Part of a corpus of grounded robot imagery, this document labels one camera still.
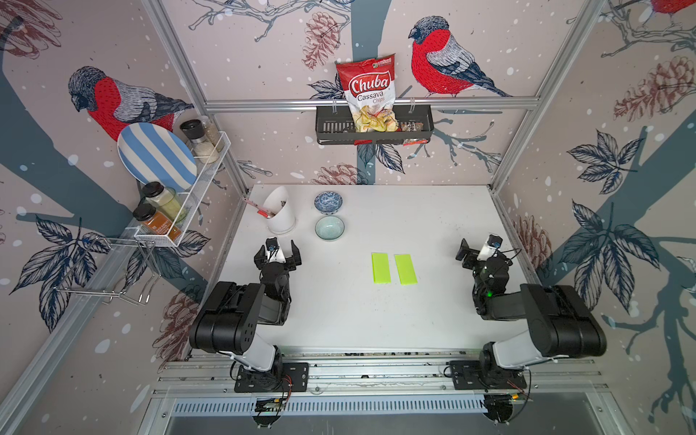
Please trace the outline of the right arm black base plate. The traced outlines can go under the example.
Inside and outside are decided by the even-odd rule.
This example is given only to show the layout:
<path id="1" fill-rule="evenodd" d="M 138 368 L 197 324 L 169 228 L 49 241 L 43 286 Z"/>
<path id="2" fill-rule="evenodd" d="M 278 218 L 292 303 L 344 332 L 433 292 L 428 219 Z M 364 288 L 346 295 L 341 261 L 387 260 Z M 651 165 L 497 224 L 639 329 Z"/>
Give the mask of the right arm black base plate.
<path id="1" fill-rule="evenodd" d="M 456 391 L 522 391 L 527 389 L 527 381 L 523 371 L 502 369 L 495 364 L 485 368 L 481 366 L 480 361 L 463 360 L 449 362 L 445 373 L 452 380 Z"/>

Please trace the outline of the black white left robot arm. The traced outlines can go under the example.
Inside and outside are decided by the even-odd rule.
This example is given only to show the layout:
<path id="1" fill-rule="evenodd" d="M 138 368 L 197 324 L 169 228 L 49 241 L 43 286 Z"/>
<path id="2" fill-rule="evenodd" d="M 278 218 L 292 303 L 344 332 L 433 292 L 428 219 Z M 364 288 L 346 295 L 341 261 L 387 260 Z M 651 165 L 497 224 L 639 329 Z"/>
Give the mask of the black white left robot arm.
<path id="1" fill-rule="evenodd" d="M 288 318 L 290 273 L 302 265 L 300 249 L 294 241 L 290 247 L 286 255 L 275 237 L 267 239 L 253 258 L 257 282 L 217 282 L 190 328 L 192 348 L 231 357 L 240 380 L 267 391 L 281 387 L 286 377 L 281 352 L 257 334 L 257 326 L 283 326 Z"/>

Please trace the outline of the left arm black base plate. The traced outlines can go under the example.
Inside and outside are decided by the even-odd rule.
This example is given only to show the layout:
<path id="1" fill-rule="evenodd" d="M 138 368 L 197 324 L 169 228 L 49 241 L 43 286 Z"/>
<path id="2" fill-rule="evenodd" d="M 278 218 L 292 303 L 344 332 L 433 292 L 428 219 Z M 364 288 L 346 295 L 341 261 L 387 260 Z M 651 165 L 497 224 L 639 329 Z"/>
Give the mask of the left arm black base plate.
<path id="1" fill-rule="evenodd" d="M 239 366 L 233 379 L 235 393 L 304 393 L 307 390 L 309 364 L 284 362 L 269 372 L 259 372 Z"/>

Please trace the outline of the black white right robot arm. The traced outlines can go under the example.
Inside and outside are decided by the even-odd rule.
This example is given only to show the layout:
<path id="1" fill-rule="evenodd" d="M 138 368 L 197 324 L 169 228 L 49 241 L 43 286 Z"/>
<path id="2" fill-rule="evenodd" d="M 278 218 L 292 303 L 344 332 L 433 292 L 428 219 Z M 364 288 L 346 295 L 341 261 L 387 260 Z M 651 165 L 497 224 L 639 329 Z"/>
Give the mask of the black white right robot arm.
<path id="1" fill-rule="evenodd" d="M 462 240 L 456 260 L 472 272 L 477 314 L 485 321 L 524 320 L 527 331 L 485 344 L 478 362 L 451 362 L 457 390 L 522 387 L 523 371 L 531 365 L 606 352 L 605 332 L 572 286 L 522 284 L 518 292 L 507 292 L 513 260 L 501 245 L 502 238 L 495 234 L 479 250 Z"/>

